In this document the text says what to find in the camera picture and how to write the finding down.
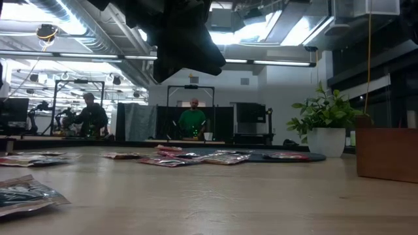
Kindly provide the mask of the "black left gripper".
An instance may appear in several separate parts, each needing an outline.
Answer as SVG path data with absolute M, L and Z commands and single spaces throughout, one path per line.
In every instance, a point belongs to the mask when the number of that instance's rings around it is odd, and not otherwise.
M 211 41 L 205 23 L 212 2 L 209 0 L 128 0 L 123 13 L 128 26 L 138 27 L 156 45 L 164 38 L 178 37 L 182 44 L 157 47 L 153 77 L 162 83 L 187 68 L 217 76 L 226 60 Z

